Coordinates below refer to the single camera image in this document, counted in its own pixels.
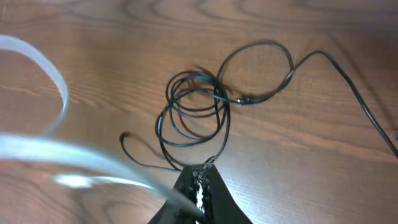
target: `wooden surface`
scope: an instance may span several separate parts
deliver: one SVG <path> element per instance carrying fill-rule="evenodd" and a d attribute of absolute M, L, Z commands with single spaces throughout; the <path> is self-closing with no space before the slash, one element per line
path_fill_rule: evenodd
<path fill-rule="evenodd" d="M 0 0 L 0 33 L 36 46 L 69 84 L 70 110 L 56 136 L 121 156 L 122 131 L 160 151 L 154 123 L 172 75 L 197 66 L 215 73 L 232 50 L 261 39 L 283 43 L 295 62 L 311 50 L 331 53 L 392 136 L 397 21 L 394 0 Z M 61 108 L 56 87 L 20 55 L 0 52 L 0 67 L 1 131 L 40 133 Z M 223 81 L 237 98 L 269 91 L 286 72 L 282 53 L 259 47 L 234 58 Z M 214 119 L 187 123 L 203 133 L 215 127 Z M 174 136 L 167 123 L 165 133 Z M 170 151 L 201 162 L 219 149 L 221 135 Z M 167 165 L 138 140 L 127 139 L 126 147 L 142 162 Z M 230 138 L 216 165 L 254 223 L 398 220 L 398 161 L 322 57 L 305 63 L 271 100 L 232 106 Z M 68 190 L 49 181 L 71 167 L 0 166 L 0 223 L 146 223 L 163 203 L 134 187 Z M 177 179 L 150 172 L 170 186 Z"/>

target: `wire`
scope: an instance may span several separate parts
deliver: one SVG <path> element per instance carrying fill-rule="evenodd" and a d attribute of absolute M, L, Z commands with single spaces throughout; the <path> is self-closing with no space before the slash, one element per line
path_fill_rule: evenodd
<path fill-rule="evenodd" d="M 289 73 L 286 75 L 286 77 L 282 80 L 282 82 L 279 84 L 279 86 L 263 95 L 259 96 L 247 96 L 243 97 L 240 99 L 229 99 L 228 95 L 226 93 L 226 89 L 223 87 L 223 84 L 220 80 L 220 75 L 221 72 L 223 71 L 225 65 L 233 58 L 237 53 L 241 52 L 242 50 L 255 47 L 258 45 L 270 45 L 273 47 L 276 47 L 277 49 L 281 50 L 282 53 L 287 58 L 287 61 L 289 63 Z M 262 42 L 256 42 L 253 44 L 245 45 L 243 47 L 240 47 L 236 49 L 234 52 L 232 52 L 221 64 L 216 77 L 214 77 L 211 74 L 207 74 L 202 71 L 198 70 L 188 70 L 184 72 L 180 72 L 176 74 L 174 77 L 172 77 L 169 82 L 166 85 L 166 100 L 167 104 L 160 113 L 160 115 L 156 119 L 155 123 L 155 133 L 156 136 L 159 138 L 160 142 L 160 148 L 162 149 L 163 155 L 166 158 L 167 162 L 173 167 L 173 168 L 166 168 L 166 167 L 158 167 L 158 166 L 152 166 L 152 165 L 146 165 L 146 164 L 141 164 L 140 162 L 136 161 L 124 148 L 124 133 L 122 133 L 120 137 L 120 143 L 122 146 L 123 151 L 127 154 L 128 157 L 130 157 L 131 160 L 134 162 L 138 163 L 141 166 L 144 167 L 153 167 L 157 169 L 164 169 L 164 170 L 177 170 L 181 171 L 180 168 L 178 168 L 176 165 L 180 165 L 182 167 L 186 166 L 187 164 L 184 164 L 178 160 L 176 160 L 165 148 L 165 144 L 169 146 L 174 146 L 174 147 L 188 147 L 188 146 L 194 146 L 197 144 L 201 144 L 204 142 L 207 142 L 211 139 L 213 139 L 219 131 L 223 128 L 224 124 L 226 125 L 225 127 L 225 134 L 224 134 L 224 140 L 221 145 L 221 148 L 219 151 L 216 153 L 215 156 L 212 156 L 208 159 L 217 159 L 221 153 L 223 153 L 225 145 L 228 140 L 228 134 L 229 134 L 229 127 L 231 125 L 231 110 L 230 110 L 230 104 L 234 103 L 240 106 L 243 105 L 253 105 L 256 103 L 262 103 L 266 100 L 269 100 L 271 97 L 273 97 L 276 93 L 280 92 L 286 86 L 290 83 L 292 80 L 293 74 L 296 72 L 296 70 L 303 64 L 305 61 L 307 61 L 310 57 L 313 55 L 320 54 L 325 56 L 332 64 L 333 66 L 337 69 L 337 71 L 340 73 L 340 75 L 347 81 L 349 87 L 354 93 L 354 96 L 358 100 L 359 104 L 361 105 L 362 109 L 364 110 L 366 116 L 368 116 L 369 120 L 372 122 L 374 127 L 377 129 L 379 134 L 382 136 L 382 138 L 385 140 L 387 145 L 390 147 L 391 151 L 395 154 L 395 156 L 398 158 L 398 150 L 396 147 L 393 145 L 391 142 L 390 138 L 384 132 L 384 130 L 380 127 L 380 124 L 376 121 L 374 118 L 373 114 L 370 112 L 368 106 L 366 105 L 365 101 L 362 99 L 362 96 L 359 94 L 358 90 L 356 89 L 353 81 L 347 76 L 347 74 L 343 71 L 343 69 L 339 66 L 339 64 L 336 62 L 336 60 L 327 52 L 324 52 L 322 50 L 316 50 L 314 52 L 309 53 L 307 56 L 305 56 L 303 59 L 301 59 L 296 65 L 294 65 L 292 56 L 290 55 L 289 51 L 280 43 L 274 42 L 271 40 L 268 41 L 262 41 Z M 213 86 L 213 88 L 201 88 L 201 87 L 196 87 L 196 86 L 191 86 L 190 82 L 192 81 L 200 81 L 200 82 L 205 82 Z M 188 87 L 182 88 L 181 86 L 186 83 L 188 84 Z M 189 108 L 186 106 L 183 106 L 179 103 L 179 100 L 181 100 L 183 97 L 188 96 L 189 94 L 192 94 L 194 92 L 202 92 L 206 93 L 208 96 L 214 98 L 214 103 L 211 106 L 205 107 L 205 108 Z M 216 116 L 216 122 L 217 122 L 217 127 L 214 130 L 214 132 L 210 135 L 207 136 L 188 136 L 184 133 L 181 132 L 181 130 L 178 129 L 178 127 L 175 124 L 174 118 L 173 118 L 173 111 L 176 111 L 177 114 L 181 117 L 188 117 L 188 118 L 208 118 L 210 116 Z M 165 119 L 166 114 L 169 113 L 170 116 L 170 121 L 176 132 L 179 133 L 179 135 L 189 139 L 189 142 L 185 143 L 177 143 L 177 142 L 172 142 L 167 139 L 165 139 L 162 135 L 162 127 L 163 127 L 163 122 Z"/>

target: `cable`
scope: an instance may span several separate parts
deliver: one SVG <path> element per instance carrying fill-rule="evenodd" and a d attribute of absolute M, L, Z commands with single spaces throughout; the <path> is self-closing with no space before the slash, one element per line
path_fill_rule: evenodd
<path fill-rule="evenodd" d="M 240 99 L 232 100 L 228 98 L 228 95 L 226 93 L 226 89 L 223 87 L 223 84 L 220 80 L 220 75 L 221 72 L 224 69 L 224 66 L 233 58 L 237 53 L 241 52 L 242 50 L 255 47 L 258 45 L 270 45 L 272 47 L 276 47 L 287 58 L 287 61 L 289 63 L 289 73 L 286 75 L 286 77 L 282 80 L 282 82 L 279 84 L 277 88 L 274 90 L 265 93 L 263 95 L 258 95 L 258 96 L 247 96 L 243 97 Z M 395 156 L 398 158 L 398 150 L 396 147 L 393 145 L 391 142 L 390 138 L 388 135 L 384 132 L 384 130 L 380 127 L 380 124 L 376 121 L 374 118 L 373 114 L 370 112 L 368 106 L 366 105 L 365 101 L 362 99 L 362 96 L 359 94 L 358 90 L 356 89 L 354 83 L 352 80 L 347 76 L 347 74 L 343 71 L 343 69 L 339 66 L 339 64 L 336 62 L 336 60 L 327 52 L 324 52 L 322 50 L 316 50 L 314 52 L 309 53 L 307 56 L 305 56 L 303 59 L 301 59 L 298 64 L 294 65 L 292 56 L 290 55 L 289 51 L 280 43 L 274 42 L 271 40 L 268 41 L 262 41 L 262 42 L 256 42 L 253 44 L 248 44 L 243 47 L 240 47 L 236 49 L 234 52 L 232 52 L 221 64 L 216 77 L 212 76 L 211 74 L 206 74 L 205 72 L 198 71 L 198 70 L 188 70 L 184 72 L 180 72 L 176 74 L 174 77 L 172 77 L 169 82 L 166 85 L 166 100 L 167 104 L 160 113 L 160 115 L 156 119 L 155 123 L 155 133 L 156 136 L 159 138 L 160 142 L 160 148 L 162 149 L 163 155 L 166 158 L 167 162 L 173 167 L 173 168 L 166 168 L 166 167 L 158 167 L 158 166 L 152 166 L 152 165 L 146 165 L 146 164 L 141 164 L 140 162 L 136 161 L 124 148 L 124 133 L 120 136 L 120 143 L 122 146 L 123 151 L 127 154 L 128 157 L 130 157 L 131 160 L 134 162 L 138 163 L 141 166 L 144 167 L 153 167 L 157 169 L 164 169 L 164 170 L 177 170 L 181 171 L 180 168 L 176 166 L 176 164 L 184 167 L 187 164 L 184 164 L 182 162 L 179 162 L 176 160 L 172 155 L 166 150 L 165 144 L 169 146 L 174 146 L 174 147 L 188 147 L 188 146 L 194 146 L 197 144 L 201 144 L 204 142 L 207 142 L 211 139 L 213 139 L 221 130 L 221 128 L 226 125 L 225 128 L 225 134 L 224 134 L 224 141 L 221 145 L 221 148 L 217 152 L 216 155 L 210 157 L 210 159 L 217 159 L 221 153 L 223 153 L 225 145 L 228 140 L 228 134 L 229 134 L 229 127 L 231 125 L 231 110 L 229 105 L 231 103 L 243 106 L 243 105 L 253 105 L 256 103 L 262 103 L 266 100 L 269 100 L 271 97 L 273 97 L 276 93 L 280 92 L 286 86 L 290 83 L 292 80 L 293 74 L 296 72 L 296 70 L 303 64 L 305 61 L 307 61 L 311 56 L 316 55 L 316 54 L 321 54 L 325 56 L 332 64 L 333 66 L 337 69 L 337 71 L 340 73 L 340 75 L 346 80 L 348 83 L 349 87 L 354 93 L 354 96 L 358 100 L 359 104 L 361 105 L 362 109 L 364 110 L 366 116 L 368 116 L 369 120 L 372 122 L 374 127 L 377 129 L 379 134 L 382 136 L 382 138 L 385 140 L 387 145 L 390 147 L 391 151 L 395 154 Z M 196 86 L 191 86 L 190 82 L 191 81 L 201 81 L 210 84 L 213 86 L 213 88 L 201 88 L 201 87 L 196 87 Z M 181 86 L 186 83 L 188 84 L 188 87 L 182 88 Z M 208 96 L 214 98 L 214 104 L 212 106 L 208 106 L 205 108 L 189 108 L 186 106 L 181 105 L 178 101 L 181 100 L 183 97 L 188 96 L 191 93 L 194 92 L 202 92 L 206 93 Z M 173 113 L 172 111 L 176 111 L 177 114 L 181 117 L 188 117 L 188 118 L 208 118 L 210 116 L 216 116 L 216 122 L 217 122 L 217 127 L 215 131 L 208 135 L 208 136 L 188 136 L 184 133 L 181 132 L 181 130 L 178 129 L 178 127 L 175 125 L 175 121 L 173 118 Z M 172 142 L 167 139 L 165 139 L 162 136 L 162 127 L 163 127 L 163 121 L 165 119 L 166 114 L 169 113 L 170 116 L 170 121 L 176 132 L 179 133 L 179 135 L 187 138 L 190 140 L 190 142 L 185 142 L 185 143 L 177 143 L 177 142 Z"/>

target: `brown tabletop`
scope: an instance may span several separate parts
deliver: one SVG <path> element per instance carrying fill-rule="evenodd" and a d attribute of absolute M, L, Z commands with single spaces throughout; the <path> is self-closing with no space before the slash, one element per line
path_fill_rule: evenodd
<path fill-rule="evenodd" d="M 0 33 L 40 49 L 69 85 L 70 109 L 55 136 L 125 158 L 118 137 L 129 131 L 136 137 L 126 139 L 131 154 L 158 166 L 168 164 L 146 144 L 160 152 L 154 125 L 168 80 L 196 67 L 216 73 L 231 51 L 264 39 L 284 44 L 294 62 L 316 49 L 331 53 L 392 136 L 397 21 L 397 4 L 377 0 L 0 0 Z M 0 130 L 39 134 L 62 107 L 55 85 L 17 54 L 0 52 L 0 68 Z M 281 52 L 257 47 L 232 59 L 223 82 L 231 98 L 261 94 L 288 70 Z M 211 103 L 203 95 L 185 101 L 204 100 Z M 269 101 L 231 105 L 231 116 L 216 165 L 253 223 L 398 220 L 398 160 L 324 57 L 303 64 Z M 216 128 L 214 117 L 187 124 L 205 134 Z M 169 147 L 170 153 L 203 162 L 220 148 L 223 132 L 199 146 Z M 164 133 L 178 139 L 169 121 Z M 0 167 L 0 223 L 146 223 L 164 202 L 135 187 L 70 190 L 49 181 L 71 167 L 14 161 Z M 149 172 L 170 186 L 178 176 Z"/>

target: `wood grain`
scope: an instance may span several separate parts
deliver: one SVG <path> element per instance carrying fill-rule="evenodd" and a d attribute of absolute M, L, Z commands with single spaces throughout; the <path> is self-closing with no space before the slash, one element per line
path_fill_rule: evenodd
<path fill-rule="evenodd" d="M 172 75 L 197 66 L 215 73 L 232 50 L 261 39 L 283 43 L 295 62 L 311 50 L 331 53 L 392 136 L 398 129 L 397 21 L 393 0 L 0 0 L 0 33 L 43 51 L 69 84 L 70 110 L 57 137 L 121 156 L 122 131 L 159 151 L 154 123 Z M 20 55 L 0 52 L 0 67 L 1 131 L 39 133 L 62 106 L 56 87 Z M 237 55 L 223 81 L 235 98 L 271 90 L 286 72 L 280 52 L 258 47 Z M 187 124 L 202 133 L 215 127 L 212 119 Z M 165 133 L 175 136 L 167 123 Z M 221 141 L 217 136 L 170 151 L 200 162 Z M 142 162 L 167 165 L 136 139 L 126 146 Z M 321 57 L 305 63 L 271 100 L 232 107 L 229 142 L 216 165 L 254 223 L 398 219 L 398 161 Z M 73 191 L 49 181 L 71 167 L 0 166 L 0 223 L 146 223 L 163 202 L 142 189 Z M 177 179 L 150 172 L 170 186 Z"/>

